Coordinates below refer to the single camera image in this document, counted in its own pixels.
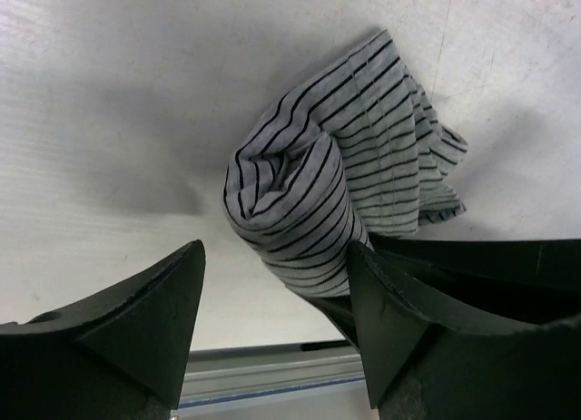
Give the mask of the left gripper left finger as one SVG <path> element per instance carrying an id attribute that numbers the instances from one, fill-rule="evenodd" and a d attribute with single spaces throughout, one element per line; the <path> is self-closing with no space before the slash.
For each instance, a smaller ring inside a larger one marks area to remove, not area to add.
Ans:
<path id="1" fill-rule="evenodd" d="M 168 419 L 202 294 L 195 240 L 72 304 L 1 326 L 4 419 Z"/>

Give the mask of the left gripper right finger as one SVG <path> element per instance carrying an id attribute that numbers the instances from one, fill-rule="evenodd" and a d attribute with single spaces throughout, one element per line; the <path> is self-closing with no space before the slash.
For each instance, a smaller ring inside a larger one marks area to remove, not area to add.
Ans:
<path id="1" fill-rule="evenodd" d="M 580 343 L 466 338 L 359 347 L 369 402 L 384 419 L 577 419 Z"/>

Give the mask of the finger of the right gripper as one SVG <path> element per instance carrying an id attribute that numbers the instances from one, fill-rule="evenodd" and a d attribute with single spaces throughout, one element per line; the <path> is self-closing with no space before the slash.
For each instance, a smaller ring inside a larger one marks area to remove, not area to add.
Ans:
<path id="1" fill-rule="evenodd" d="M 312 304 L 355 347 L 466 338 L 580 343 L 580 241 L 395 240 L 348 252 L 353 296 Z"/>

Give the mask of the grey striped underwear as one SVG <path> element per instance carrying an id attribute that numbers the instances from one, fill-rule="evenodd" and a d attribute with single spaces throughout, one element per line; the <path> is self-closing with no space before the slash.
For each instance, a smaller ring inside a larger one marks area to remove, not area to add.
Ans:
<path id="1" fill-rule="evenodd" d="M 343 297 L 351 242 L 464 211 L 447 178 L 467 151 L 380 31 L 263 113 L 229 160 L 223 206 L 287 289 Z"/>

